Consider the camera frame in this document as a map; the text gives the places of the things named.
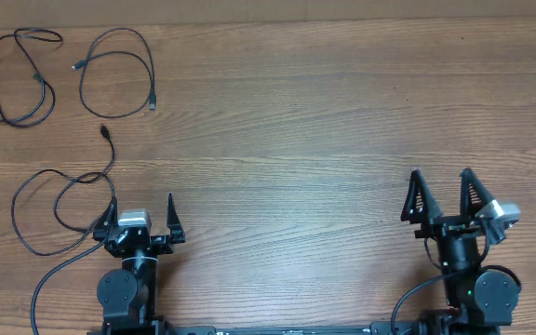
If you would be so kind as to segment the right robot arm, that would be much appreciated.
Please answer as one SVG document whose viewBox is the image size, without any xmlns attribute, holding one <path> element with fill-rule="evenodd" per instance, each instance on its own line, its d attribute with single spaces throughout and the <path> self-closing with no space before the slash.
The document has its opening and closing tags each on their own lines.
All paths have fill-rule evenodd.
<svg viewBox="0 0 536 335">
<path fill-rule="evenodd" d="M 441 275 L 410 289 L 396 303 L 390 317 L 393 334 L 499 334 L 513 321 L 522 283 L 510 269 L 486 265 L 493 246 L 521 218 L 514 201 L 498 200 L 469 167 L 461 172 L 460 213 L 443 214 L 422 173 L 415 169 L 401 221 L 420 226 L 414 234 L 429 248 L 434 241 L 438 260 L 432 264 Z M 445 309 L 425 311 L 408 326 L 400 326 L 400 307 L 412 295 L 435 283 L 444 284 Z"/>
</svg>

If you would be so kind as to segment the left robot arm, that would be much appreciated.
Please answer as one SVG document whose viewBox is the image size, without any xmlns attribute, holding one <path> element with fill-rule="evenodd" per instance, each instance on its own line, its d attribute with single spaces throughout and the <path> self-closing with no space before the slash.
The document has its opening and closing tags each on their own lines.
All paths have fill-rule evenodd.
<svg viewBox="0 0 536 335">
<path fill-rule="evenodd" d="M 167 319 L 156 313 L 158 257 L 172 254 L 186 241 L 173 197 L 167 198 L 168 234 L 151 234 L 152 221 L 145 208 L 119 212 L 117 200 L 96 221 L 93 239 L 121 261 L 97 286 L 103 309 L 102 334 L 174 334 Z"/>
</svg>

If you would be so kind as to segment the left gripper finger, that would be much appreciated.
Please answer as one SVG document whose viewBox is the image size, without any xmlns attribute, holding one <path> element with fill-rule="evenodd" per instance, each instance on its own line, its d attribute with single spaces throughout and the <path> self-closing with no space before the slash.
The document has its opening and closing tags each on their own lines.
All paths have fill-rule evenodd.
<svg viewBox="0 0 536 335">
<path fill-rule="evenodd" d="M 94 240 L 104 240 L 111 230 L 117 225 L 117 199 L 111 198 L 108 207 L 96 219 L 92 228 L 92 238 Z"/>
<path fill-rule="evenodd" d="M 170 241 L 172 244 L 182 244 L 186 241 L 185 232 L 176 212 L 172 193 L 167 197 L 167 228 L 170 230 Z"/>
</svg>

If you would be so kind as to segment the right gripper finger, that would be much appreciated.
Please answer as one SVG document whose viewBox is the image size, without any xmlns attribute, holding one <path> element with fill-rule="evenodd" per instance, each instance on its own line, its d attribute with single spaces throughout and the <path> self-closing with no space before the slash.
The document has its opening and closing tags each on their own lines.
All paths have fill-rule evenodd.
<svg viewBox="0 0 536 335">
<path fill-rule="evenodd" d="M 495 197 L 470 167 L 466 167 L 461 172 L 460 215 L 462 217 L 474 217 L 494 199 Z"/>
<path fill-rule="evenodd" d="M 409 190 L 400 220 L 409 223 L 428 223 L 442 216 L 443 211 L 427 186 L 421 171 L 414 169 L 410 174 Z"/>
</svg>

